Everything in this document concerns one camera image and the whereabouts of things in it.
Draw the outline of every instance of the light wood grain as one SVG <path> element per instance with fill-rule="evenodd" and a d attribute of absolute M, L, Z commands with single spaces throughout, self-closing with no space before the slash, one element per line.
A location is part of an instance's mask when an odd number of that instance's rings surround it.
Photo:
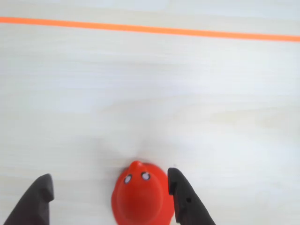
<path fill-rule="evenodd" d="M 51 173 L 52 225 L 115 224 L 140 159 L 181 169 L 216 224 L 299 224 L 299 44 L 0 30 L 0 223 Z"/>

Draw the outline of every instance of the orange line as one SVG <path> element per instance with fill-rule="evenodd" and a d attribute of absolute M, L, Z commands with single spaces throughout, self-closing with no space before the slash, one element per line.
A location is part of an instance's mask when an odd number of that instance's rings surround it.
<path fill-rule="evenodd" d="M 263 41 L 300 42 L 300 36 L 296 36 L 296 35 L 255 34 L 255 33 L 223 32 L 223 31 L 209 31 L 209 30 L 188 30 L 188 29 L 177 29 L 177 28 L 160 28 L 160 27 L 146 27 L 146 26 L 136 26 L 136 25 L 120 25 L 120 24 L 95 23 L 95 22 L 74 22 L 74 21 L 30 19 L 30 18 L 17 18 L 17 17 L 0 17 L 0 23 L 73 27 L 73 28 L 86 28 L 86 29 L 97 29 L 97 30 L 117 30 L 117 31 L 145 32 L 145 33 L 156 33 L 156 34 L 175 34 L 175 35 L 201 36 L 201 37 L 211 37 L 211 38 L 234 38 L 234 39 L 248 39 L 248 40 L 263 40 Z"/>

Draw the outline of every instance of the toy duck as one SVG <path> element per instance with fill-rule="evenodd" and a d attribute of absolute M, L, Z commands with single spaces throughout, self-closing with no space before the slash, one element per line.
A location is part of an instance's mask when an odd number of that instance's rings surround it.
<path fill-rule="evenodd" d="M 167 175 L 156 165 L 134 161 L 117 180 L 112 210 L 118 225 L 169 225 L 174 202 Z"/>

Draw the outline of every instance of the table surface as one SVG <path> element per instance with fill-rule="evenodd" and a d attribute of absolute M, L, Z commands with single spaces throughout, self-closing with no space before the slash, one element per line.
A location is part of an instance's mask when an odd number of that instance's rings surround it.
<path fill-rule="evenodd" d="M 299 1 L 134 2 L 4 0 L 0 13 L 300 34 Z M 114 184 L 138 159 L 179 168 L 216 224 L 299 224 L 298 43 L 6 23 L 0 32 L 0 223 L 51 173 L 52 225 L 116 224 Z"/>

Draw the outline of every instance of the duck eye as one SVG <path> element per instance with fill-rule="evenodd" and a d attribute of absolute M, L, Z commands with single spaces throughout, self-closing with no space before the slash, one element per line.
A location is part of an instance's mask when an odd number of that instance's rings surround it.
<path fill-rule="evenodd" d="M 142 178 L 143 178 L 143 180 L 149 180 L 150 174 L 148 172 L 142 172 Z"/>
<path fill-rule="evenodd" d="M 124 183 L 128 184 L 131 181 L 132 175 L 128 175 L 125 179 L 124 179 Z"/>

